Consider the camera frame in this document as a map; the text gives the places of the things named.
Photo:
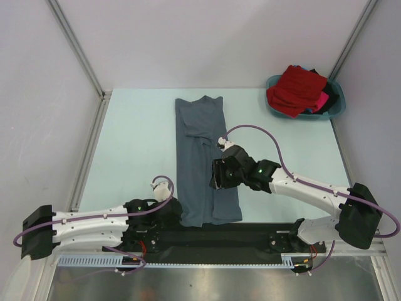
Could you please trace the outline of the grey-blue t shirt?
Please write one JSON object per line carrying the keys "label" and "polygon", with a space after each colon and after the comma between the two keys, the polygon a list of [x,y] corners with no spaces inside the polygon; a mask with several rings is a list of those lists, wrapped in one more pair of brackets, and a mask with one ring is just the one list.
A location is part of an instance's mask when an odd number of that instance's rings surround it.
{"label": "grey-blue t shirt", "polygon": [[237,188],[215,190],[209,185],[212,161],[221,157],[217,141],[226,132],[222,97],[175,100],[176,189],[183,226],[242,220]]}

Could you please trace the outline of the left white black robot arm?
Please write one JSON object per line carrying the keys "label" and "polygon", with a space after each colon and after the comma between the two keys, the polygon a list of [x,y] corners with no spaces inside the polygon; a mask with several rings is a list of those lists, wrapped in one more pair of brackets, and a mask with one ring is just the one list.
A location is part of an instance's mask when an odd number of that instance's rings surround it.
{"label": "left white black robot arm", "polygon": [[40,206],[23,221],[23,231],[13,243],[21,258],[39,260],[53,250],[89,250],[104,246],[130,251],[138,244],[138,234],[180,223],[182,206],[175,198],[158,202],[133,199],[104,211],[54,212],[51,205]]}

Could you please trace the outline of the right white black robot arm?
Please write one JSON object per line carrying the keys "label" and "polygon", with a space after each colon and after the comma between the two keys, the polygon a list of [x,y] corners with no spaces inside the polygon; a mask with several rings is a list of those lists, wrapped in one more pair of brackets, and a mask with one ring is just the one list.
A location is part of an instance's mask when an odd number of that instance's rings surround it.
{"label": "right white black robot arm", "polygon": [[295,251],[305,251],[323,240],[343,240],[367,250],[382,218],[375,198],[363,184],[345,188],[302,180],[297,174],[287,174],[277,162],[255,161],[242,147],[233,145],[213,160],[210,185],[229,189],[241,184],[254,191],[289,196],[328,213],[324,218],[296,220],[289,235]]}

